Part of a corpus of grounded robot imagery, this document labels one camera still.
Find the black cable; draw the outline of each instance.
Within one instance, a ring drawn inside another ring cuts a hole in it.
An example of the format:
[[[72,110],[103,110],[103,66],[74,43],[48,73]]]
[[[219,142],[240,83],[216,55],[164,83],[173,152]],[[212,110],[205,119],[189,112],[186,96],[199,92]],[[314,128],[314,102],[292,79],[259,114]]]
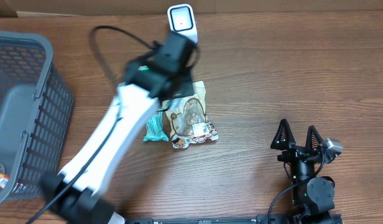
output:
[[[288,164],[288,165],[290,166],[290,164],[289,164],[288,162],[284,162],[283,167],[284,167],[284,170],[285,170],[285,174],[286,174],[287,177],[291,180],[291,176],[290,176],[290,174],[288,173],[287,167],[285,166],[286,164]]]
[[[306,182],[309,182],[309,180],[312,180],[312,178],[315,178],[315,177],[317,176],[317,174],[322,170],[322,168],[324,167],[324,156],[325,156],[324,153],[325,153],[325,149],[324,149],[324,148],[321,148],[321,163],[320,163],[319,168],[316,170],[315,174],[313,175],[313,177],[309,177],[309,178],[307,178],[307,179],[305,179],[305,180],[303,180],[303,181],[301,181],[301,182],[298,182],[298,183],[296,183],[296,184],[291,185],[291,187],[289,187],[289,188],[283,190],[281,193],[278,194],[278,196],[276,196],[276,197],[273,199],[273,201],[272,201],[272,203],[271,203],[271,205],[270,205],[270,207],[269,207],[269,211],[267,212],[267,223],[268,223],[268,224],[271,224],[271,221],[270,221],[270,215],[271,215],[271,213],[272,213],[272,209],[273,209],[273,206],[274,206],[274,204],[276,203],[276,201],[277,201],[281,196],[285,195],[289,190],[292,190],[292,189],[294,189],[295,187],[298,187],[298,186],[300,186],[300,185],[302,185],[302,184],[304,184],[304,183],[306,183]]]
[[[99,50],[98,44],[96,43],[95,34],[100,29],[115,30],[115,31],[118,31],[118,32],[120,32],[122,34],[128,35],[129,37],[133,38],[134,40],[138,41],[139,43],[141,43],[142,45],[147,47],[148,49],[153,49],[153,46],[149,45],[146,41],[142,40],[138,36],[128,32],[126,30],[120,29],[118,27],[113,27],[113,26],[97,26],[97,27],[95,27],[95,28],[93,28],[91,30],[90,36],[89,36],[90,47],[91,47],[91,49],[93,51],[93,54],[94,54],[95,58],[97,59],[97,61],[99,62],[101,68],[103,69],[103,72],[106,75],[106,78],[111,81],[111,85],[112,85],[113,91],[115,91],[115,89],[117,88],[117,85],[118,85],[117,80],[116,80],[116,76],[113,73],[113,71],[111,71],[110,67],[108,66],[106,60],[104,59],[102,53]]]
[[[86,162],[86,164],[81,168],[81,170],[77,173],[77,175],[68,183],[68,185],[59,192],[59,194],[56,195],[54,199],[52,199],[48,204],[46,204],[39,212],[37,212],[32,218],[29,219],[25,224],[31,224],[32,222],[36,221],[38,217],[40,217],[46,210],[48,210],[60,197],[62,197],[73,185],[74,183],[81,177],[81,175],[84,174],[84,171],[88,166],[91,164],[93,159],[98,155],[100,150],[103,148],[104,144],[106,144],[106,141],[109,139],[111,133],[113,133],[114,128],[116,127],[118,121],[120,121],[121,118],[117,116],[116,121],[114,122],[113,126],[110,129],[110,132],[107,134],[103,142],[100,144],[100,146],[97,148],[97,150],[93,153],[93,155],[90,157],[90,159]]]

